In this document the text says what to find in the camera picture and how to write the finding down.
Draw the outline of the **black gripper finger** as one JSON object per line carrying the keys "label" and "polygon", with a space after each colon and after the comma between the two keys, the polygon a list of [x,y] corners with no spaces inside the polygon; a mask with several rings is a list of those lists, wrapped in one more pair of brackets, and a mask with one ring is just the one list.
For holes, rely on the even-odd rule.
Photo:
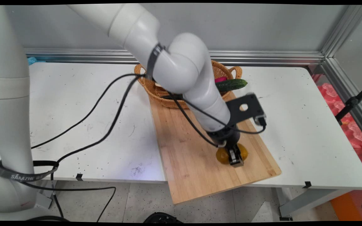
{"label": "black gripper finger", "polygon": [[228,155],[229,155],[229,164],[231,166],[233,166],[235,168],[244,166],[241,151],[238,146],[228,147],[227,151],[228,151]]}

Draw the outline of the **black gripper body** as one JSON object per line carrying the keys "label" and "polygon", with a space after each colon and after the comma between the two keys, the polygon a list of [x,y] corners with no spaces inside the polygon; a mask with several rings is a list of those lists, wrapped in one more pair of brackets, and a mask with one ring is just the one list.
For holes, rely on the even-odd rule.
{"label": "black gripper body", "polygon": [[228,147],[238,146],[240,132],[237,129],[238,126],[233,124],[215,132],[207,132],[207,135],[215,145],[227,149]]}

